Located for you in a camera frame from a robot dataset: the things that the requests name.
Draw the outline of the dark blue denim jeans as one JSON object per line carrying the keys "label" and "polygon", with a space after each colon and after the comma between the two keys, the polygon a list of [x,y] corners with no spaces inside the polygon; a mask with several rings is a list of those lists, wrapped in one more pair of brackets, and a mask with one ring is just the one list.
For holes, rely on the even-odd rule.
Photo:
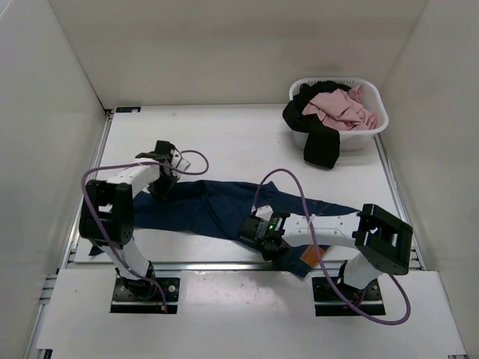
{"label": "dark blue denim jeans", "polygon": [[[243,220],[251,213],[256,190],[257,184],[250,182],[198,180],[174,185],[166,199],[142,191],[133,200],[135,226],[228,239],[260,251],[258,245],[239,236]],[[347,215],[358,211],[321,200],[306,198],[305,201],[308,212],[315,216]],[[274,212],[304,215],[301,198],[279,191],[273,182],[262,186],[257,205],[269,205]],[[307,249],[308,245],[300,245],[272,259],[275,269],[305,277],[317,263],[315,252],[313,264],[301,259]]]}

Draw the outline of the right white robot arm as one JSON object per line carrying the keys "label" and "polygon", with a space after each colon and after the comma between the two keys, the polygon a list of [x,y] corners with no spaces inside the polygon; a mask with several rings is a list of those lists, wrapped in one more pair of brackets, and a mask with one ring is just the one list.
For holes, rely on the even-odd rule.
{"label": "right white robot arm", "polygon": [[347,299],[355,298],[381,274],[409,273],[413,229],[375,204],[346,215],[309,218],[263,206],[245,218],[239,231],[239,237],[258,245],[267,260],[311,245],[313,235],[318,245],[356,249],[359,253],[346,261],[336,280],[338,294]]}

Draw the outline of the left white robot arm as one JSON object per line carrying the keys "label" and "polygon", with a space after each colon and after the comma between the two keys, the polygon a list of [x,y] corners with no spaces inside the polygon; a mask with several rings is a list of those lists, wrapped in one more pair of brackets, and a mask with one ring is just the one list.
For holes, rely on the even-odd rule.
{"label": "left white robot arm", "polygon": [[79,234],[110,257],[123,285],[140,299],[156,293],[153,265],[133,239],[134,199],[144,189],[166,196],[191,163],[168,141],[139,153],[131,165],[108,179],[84,181]]}

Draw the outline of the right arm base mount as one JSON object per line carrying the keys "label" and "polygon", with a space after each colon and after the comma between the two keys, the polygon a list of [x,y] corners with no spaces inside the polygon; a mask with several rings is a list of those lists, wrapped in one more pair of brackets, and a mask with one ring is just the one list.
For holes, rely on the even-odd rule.
{"label": "right arm base mount", "polygon": [[[316,316],[358,315],[337,296],[324,277],[313,277],[311,283]],[[371,316],[385,315],[385,306],[377,279],[371,281],[365,289],[356,289],[342,284],[338,284],[337,287],[352,304],[366,314]]]}

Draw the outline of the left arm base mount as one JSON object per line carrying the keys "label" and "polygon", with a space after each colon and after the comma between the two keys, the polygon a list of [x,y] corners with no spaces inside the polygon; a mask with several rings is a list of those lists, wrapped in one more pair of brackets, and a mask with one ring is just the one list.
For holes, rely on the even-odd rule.
{"label": "left arm base mount", "polygon": [[158,289],[153,286],[141,294],[138,289],[131,290],[120,277],[115,278],[110,305],[111,313],[128,314],[176,314],[180,294],[179,277],[157,277],[156,282],[165,294],[165,303]]}

